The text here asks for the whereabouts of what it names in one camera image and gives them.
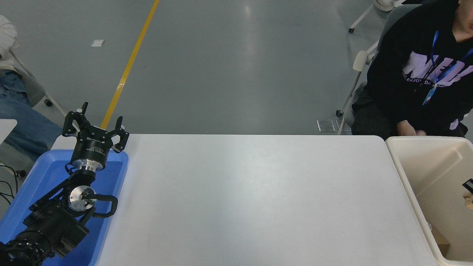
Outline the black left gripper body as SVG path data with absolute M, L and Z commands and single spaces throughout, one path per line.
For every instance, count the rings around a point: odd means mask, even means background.
M 71 163 L 77 165 L 79 161 L 90 160 L 106 165 L 108 153 L 113 144 L 111 137 L 106 136 L 107 134 L 108 131 L 98 127 L 79 131 Z

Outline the person's right hand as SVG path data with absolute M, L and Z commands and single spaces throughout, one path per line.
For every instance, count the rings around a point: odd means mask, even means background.
M 407 120 L 397 123 L 397 132 L 399 136 L 417 136 L 415 128 Z

